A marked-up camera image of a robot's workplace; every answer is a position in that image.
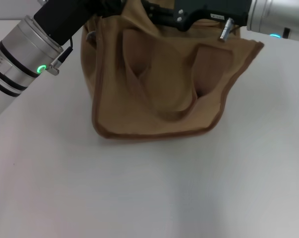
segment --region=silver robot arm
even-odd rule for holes
[[[71,47],[64,53],[63,45],[71,36],[89,19],[93,14],[104,16],[102,4],[108,4],[104,9],[119,8],[124,0],[118,0],[118,5],[113,6],[114,0],[41,0],[46,3],[34,18],[25,17],[1,42],[0,42],[0,113],[18,97],[27,87],[46,70],[52,75],[58,75],[59,67],[66,56],[71,52]],[[201,1],[214,5],[215,0],[191,0]],[[243,5],[246,9],[247,29],[250,31],[268,34],[277,38],[285,38],[299,41],[299,0],[216,0],[227,9],[227,2],[236,6]],[[149,16],[153,16],[152,9],[156,11],[157,5],[142,0]],[[167,24],[177,27],[183,18],[181,10],[171,10],[171,21]],[[230,28],[237,22],[234,19],[234,12],[209,12],[204,14],[209,19],[225,21],[224,29],[220,40],[225,42]],[[239,20],[244,19],[245,12],[238,16]]]

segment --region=white wall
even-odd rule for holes
[[[40,8],[37,0],[0,0],[0,19],[21,19]]]

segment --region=white tabletop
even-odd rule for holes
[[[242,35],[266,46],[215,129],[132,143],[94,131],[77,33],[0,116],[0,238],[299,238],[299,42]]]

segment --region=brown stitched edge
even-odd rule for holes
[[[99,24],[100,24],[99,29],[102,32],[102,28],[103,28],[102,21],[99,21]],[[103,43],[103,45],[102,45],[103,47],[100,47],[100,48],[102,48],[102,50],[104,50],[104,48],[105,48],[104,37],[103,37],[102,33],[99,34],[99,35],[101,35],[101,40],[102,40],[102,43]],[[103,80],[101,80],[101,79],[103,79],[103,60],[101,60],[101,61],[97,60],[97,62],[102,62],[102,67],[98,68],[98,70],[97,70],[97,74],[99,73],[99,75],[97,77],[97,80],[96,80],[97,82],[95,84],[95,87],[96,87],[95,93],[96,93],[96,95],[94,96],[94,99],[93,99],[93,109],[92,109],[93,126],[94,126],[95,130],[98,132],[99,135],[101,135],[102,137],[107,138],[107,139],[154,140],[154,139],[167,139],[167,138],[201,135],[201,134],[207,133],[210,130],[212,130],[218,124],[218,122],[220,121],[220,119],[222,117],[222,114],[224,112],[225,103],[226,103],[227,96],[229,94],[230,89],[235,84],[237,79],[241,76],[241,74],[247,70],[247,68],[250,66],[252,61],[259,54],[259,52],[262,50],[263,47],[264,47],[264,44],[262,42],[258,42],[255,45],[252,52],[246,58],[246,60],[244,62],[244,65],[231,77],[231,79],[229,80],[229,82],[225,86],[225,88],[222,92],[222,95],[221,95],[220,111],[216,114],[213,121],[211,122],[211,124],[207,128],[198,129],[198,130],[189,130],[189,131],[184,131],[184,132],[171,132],[171,133],[155,134],[155,135],[116,134],[116,133],[109,132],[108,130],[106,130],[103,126],[101,126],[98,123],[98,120],[97,120],[98,115],[99,115],[99,110],[98,109],[99,109],[99,106],[100,106],[100,98],[101,98],[102,84],[103,84]]]

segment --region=bag handle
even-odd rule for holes
[[[126,29],[123,32],[123,58],[126,70],[126,83],[132,95],[141,100],[153,113],[165,121],[180,121],[186,118],[197,103],[197,94],[192,83],[192,98],[189,106],[182,111],[161,111],[155,108],[144,83],[151,64],[151,50],[154,41],[146,34]]]

